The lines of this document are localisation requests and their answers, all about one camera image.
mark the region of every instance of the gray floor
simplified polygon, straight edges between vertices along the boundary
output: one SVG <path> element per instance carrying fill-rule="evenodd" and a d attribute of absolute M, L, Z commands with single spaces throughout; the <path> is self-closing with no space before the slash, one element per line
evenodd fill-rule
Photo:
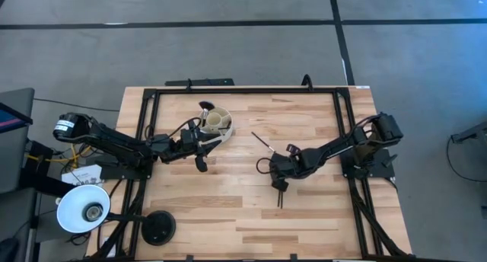
<path fill-rule="evenodd" d="M 487 18 L 487 0 L 338 0 L 342 19 Z M 0 24 L 332 19 L 329 0 L 6 0 Z M 392 150 L 412 249 L 420 257 L 485 260 L 485 184 L 464 181 L 446 162 L 449 135 L 487 119 L 487 24 L 345 26 L 357 85 L 405 133 Z M 0 30 L 0 91 L 118 108 L 130 85 L 186 78 L 233 78 L 238 85 L 345 85 L 334 26 L 118 30 Z M 51 137 L 57 116 L 80 111 L 114 126 L 116 113 L 36 102 L 30 138 Z M 466 176 L 487 179 L 485 147 L 454 145 Z M 53 208 L 43 198 L 42 211 Z M 45 215 L 41 261 L 80 258 Z"/>

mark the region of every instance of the wooden tabletop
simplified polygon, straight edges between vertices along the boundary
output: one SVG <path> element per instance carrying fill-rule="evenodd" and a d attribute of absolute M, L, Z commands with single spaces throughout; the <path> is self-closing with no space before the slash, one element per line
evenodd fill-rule
<path fill-rule="evenodd" d="M 116 127 L 120 132 L 135 135 L 143 90 L 126 89 Z M 370 89 L 350 87 L 350 94 L 356 120 L 376 113 Z M 308 148 L 335 139 L 339 132 L 332 95 L 164 94 L 155 133 L 170 133 L 197 116 L 198 102 L 203 100 L 230 111 L 234 135 L 210 153 L 205 173 L 196 169 L 193 158 L 154 166 L 142 214 L 167 210 L 174 215 L 177 230 L 160 247 L 146 244 L 139 235 L 136 259 L 184 259 L 187 254 L 195 259 L 288 259 L 293 253 L 303 259 L 359 258 L 349 186 L 338 158 L 307 179 L 289 179 L 283 209 L 277 207 L 278 191 L 270 186 L 270 176 L 257 173 L 255 167 L 259 158 L 270 157 L 271 152 L 251 132 L 282 154 L 287 154 L 288 143 Z M 400 248 L 410 252 L 396 190 L 381 178 L 371 178 L 369 183 L 377 220 Z M 114 184 L 108 181 L 103 187 L 110 192 Z M 112 197 L 112 212 L 120 211 L 124 190 L 125 181 Z M 373 253 L 370 228 L 364 223 Z M 103 237 L 115 225 L 104 225 Z M 129 246 L 130 231 L 131 225 L 124 248 Z M 95 238 L 96 230 L 88 255 L 96 251 Z"/>

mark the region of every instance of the bracket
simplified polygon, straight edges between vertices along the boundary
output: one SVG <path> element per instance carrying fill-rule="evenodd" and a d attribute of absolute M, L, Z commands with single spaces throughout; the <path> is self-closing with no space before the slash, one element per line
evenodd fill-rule
<path fill-rule="evenodd" d="M 336 92 L 340 94 L 344 99 L 350 98 L 350 90 L 348 88 L 337 88 Z"/>
<path fill-rule="evenodd" d="M 191 82 L 191 79 L 188 78 L 188 85 L 186 85 L 187 92 L 190 92 L 192 90 L 191 86 L 193 86 L 193 83 Z"/>
<path fill-rule="evenodd" d="M 397 157 L 397 155 L 390 156 L 389 150 L 380 149 L 374 154 L 373 164 L 369 166 L 366 170 L 357 168 L 354 164 L 354 151 L 350 149 L 343 152 L 340 155 L 340 160 L 342 162 L 342 173 L 344 177 L 353 177 L 357 179 L 362 179 L 364 177 L 382 177 L 391 178 L 395 177 L 394 167 L 392 166 L 392 161 Z"/>
<path fill-rule="evenodd" d="M 460 144 L 467 139 L 480 139 L 483 143 L 487 143 L 487 122 L 482 122 L 473 128 L 467 129 L 461 133 L 451 136 L 451 140 L 455 144 Z"/>
<path fill-rule="evenodd" d="M 304 75 L 301 86 L 307 86 L 307 90 L 309 92 L 314 91 L 313 82 L 311 81 L 311 77 L 309 75 Z"/>
<path fill-rule="evenodd" d="M 143 168 L 132 169 L 122 165 L 118 165 L 118 161 L 112 155 L 100 155 L 89 158 L 87 160 L 89 165 L 101 166 L 100 179 L 129 179 L 129 180 L 145 180 L 151 178 L 152 164 L 148 164 Z"/>
<path fill-rule="evenodd" d="M 166 81 L 164 86 L 184 86 L 188 85 L 187 80 Z M 204 78 L 191 79 L 191 86 L 235 86 L 232 78 Z"/>
<path fill-rule="evenodd" d="M 25 163 L 25 169 L 32 171 L 33 173 L 37 172 L 39 175 L 47 176 L 47 171 L 49 170 L 50 163 L 44 159 L 51 159 L 53 157 L 53 153 L 54 152 L 51 148 L 47 148 L 46 146 L 36 141 L 32 141 L 29 155 L 41 158 L 41 160 L 35 161 L 28 158 Z"/>
<path fill-rule="evenodd" d="M 145 100 L 153 97 L 157 93 L 157 91 L 158 90 L 156 89 L 144 89 L 144 94 L 142 95 L 142 99 Z"/>

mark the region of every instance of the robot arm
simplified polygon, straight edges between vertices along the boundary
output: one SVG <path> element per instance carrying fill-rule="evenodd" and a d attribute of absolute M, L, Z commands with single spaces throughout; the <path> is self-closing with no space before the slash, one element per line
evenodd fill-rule
<path fill-rule="evenodd" d="M 371 123 L 368 136 L 364 125 Z M 339 137 L 319 147 L 300 150 L 289 144 L 289 156 L 274 153 L 269 160 L 269 173 L 272 186 L 280 191 L 286 191 L 288 183 L 286 178 L 304 179 L 322 167 L 326 160 L 337 156 L 349 149 L 353 149 L 355 167 L 366 169 L 373 164 L 374 153 L 379 149 L 397 144 L 403 134 L 394 118 L 385 113 L 368 117 L 358 123 L 345 137 Z"/>
<path fill-rule="evenodd" d="M 61 142 L 86 143 L 116 157 L 121 165 L 128 168 L 145 168 L 158 157 L 163 163 L 169 164 L 174 160 L 196 155 L 198 170 L 207 171 L 203 157 L 220 141 L 208 145 L 201 145 L 200 141 L 207 141 L 218 135 L 202 133 L 192 120 L 187 123 L 189 129 L 182 129 L 181 138 L 177 141 L 167 134 L 156 135 L 153 139 L 142 141 L 108 128 L 86 114 L 67 113 L 59 117 L 53 135 Z"/>

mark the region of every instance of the lamp base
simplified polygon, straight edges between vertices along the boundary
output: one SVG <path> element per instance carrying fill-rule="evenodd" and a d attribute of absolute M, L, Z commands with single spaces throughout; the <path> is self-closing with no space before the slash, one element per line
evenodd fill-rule
<path fill-rule="evenodd" d="M 161 246 L 172 239 L 176 231 L 176 220 L 166 211 L 151 212 L 142 223 L 142 238 L 147 244 Z"/>

